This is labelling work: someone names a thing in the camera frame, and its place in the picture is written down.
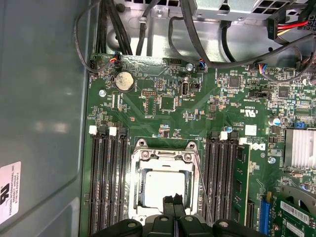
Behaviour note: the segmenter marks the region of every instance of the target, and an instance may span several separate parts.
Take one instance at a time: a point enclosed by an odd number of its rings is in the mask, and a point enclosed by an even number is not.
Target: capacitor
[[[281,120],[279,118],[271,118],[269,120],[269,125],[270,126],[280,126],[281,125]]]
[[[232,127],[229,127],[229,126],[224,127],[224,132],[231,133],[232,131],[233,131]]]
[[[187,69],[187,71],[188,72],[191,72],[192,70],[193,70],[193,64],[192,63],[188,63],[187,65],[186,65],[186,69]]]

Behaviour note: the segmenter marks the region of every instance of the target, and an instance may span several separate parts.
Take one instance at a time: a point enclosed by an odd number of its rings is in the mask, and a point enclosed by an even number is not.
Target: ram slot
[[[117,155],[118,155],[118,138],[117,136],[111,136],[109,142],[108,162],[110,164],[109,174],[109,218],[108,226],[115,224],[117,211],[116,211],[116,199],[117,199]]]
[[[107,174],[109,172],[109,162],[107,159],[107,154],[108,154],[108,147],[109,147],[109,136],[107,135],[103,141],[103,149],[102,149],[102,155],[103,155],[103,160],[102,160],[102,173],[101,173],[101,190],[100,190],[100,225],[99,225],[99,230],[107,228],[107,220],[109,218],[109,209],[108,209],[108,204],[107,204],[107,197],[109,195],[109,191],[107,189]]]
[[[92,137],[92,164],[90,184],[89,235],[99,229],[99,199],[100,199],[100,166],[102,162],[103,139],[97,134]]]
[[[230,219],[232,210],[233,178],[235,170],[235,160],[237,158],[237,141],[229,141],[226,157],[226,182],[224,185],[224,219]]]
[[[124,215],[124,198],[125,198],[125,176],[127,161],[127,135],[122,134],[118,140],[120,144],[120,172],[118,175],[118,221],[123,220]]]
[[[214,221],[224,218],[224,191],[226,183],[226,162],[227,162],[228,141],[219,142],[218,154],[218,179],[216,182],[216,216]]]
[[[208,196],[208,202],[211,209],[212,219],[214,221],[215,210],[216,210],[216,182],[217,182],[217,165],[218,165],[218,149],[219,146],[215,139],[208,139],[205,153],[205,185],[206,192]],[[210,222],[210,216],[206,209],[206,204],[204,203],[204,218],[207,223]]]

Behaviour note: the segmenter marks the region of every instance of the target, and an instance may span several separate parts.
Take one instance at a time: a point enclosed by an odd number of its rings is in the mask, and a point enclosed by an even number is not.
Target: electrolytic capacitor
[[[224,127],[224,132],[231,133],[232,131],[233,131],[232,127],[229,127],[229,126]]]
[[[280,126],[281,125],[281,120],[279,118],[271,118],[269,120],[269,125],[270,126]]]

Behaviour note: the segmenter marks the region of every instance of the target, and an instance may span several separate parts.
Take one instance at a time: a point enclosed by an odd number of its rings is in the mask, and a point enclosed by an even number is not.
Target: blue pcie slot
[[[260,203],[260,233],[268,235],[269,233],[269,210],[270,204],[266,200]]]

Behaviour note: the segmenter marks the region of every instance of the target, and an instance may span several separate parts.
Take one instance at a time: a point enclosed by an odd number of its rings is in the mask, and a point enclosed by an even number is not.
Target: blue wire
[[[265,72],[265,70],[266,70],[267,66],[268,66],[267,64],[265,64],[265,65],[263,66],[262,73],[264,73],[264,72]]]

